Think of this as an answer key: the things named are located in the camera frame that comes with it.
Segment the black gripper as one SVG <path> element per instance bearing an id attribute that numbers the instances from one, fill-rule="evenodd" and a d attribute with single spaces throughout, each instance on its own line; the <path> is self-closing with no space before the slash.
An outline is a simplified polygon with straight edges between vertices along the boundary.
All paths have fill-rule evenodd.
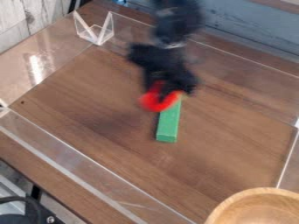
<path id="1" fill-rule="evenodd" d="M 146 90 L 157 81 L 165 82 L 162 95 L 169 95 L 175 90 L 191 95 L 202 82 L 187 68 L 179 48 L 163 49 L 155 45 L 133 43 L 127 59 L 145 71 Z"/>

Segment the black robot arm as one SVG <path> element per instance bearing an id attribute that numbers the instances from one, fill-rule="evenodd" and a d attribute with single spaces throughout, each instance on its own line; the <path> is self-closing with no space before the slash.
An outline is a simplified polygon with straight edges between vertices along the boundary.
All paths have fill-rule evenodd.
<path id="1" fill-rule="evenodd" d="M 146 89 L 161 81 L 162 97 L 173 91 L 190 95 L 201 80 L 186 66 L 186 44 L 202 28 L 202 7 L 197 0 L 154 0 L 154 5 L 154 43 L 133 43 L 127 59 L 145 70 Z"/>

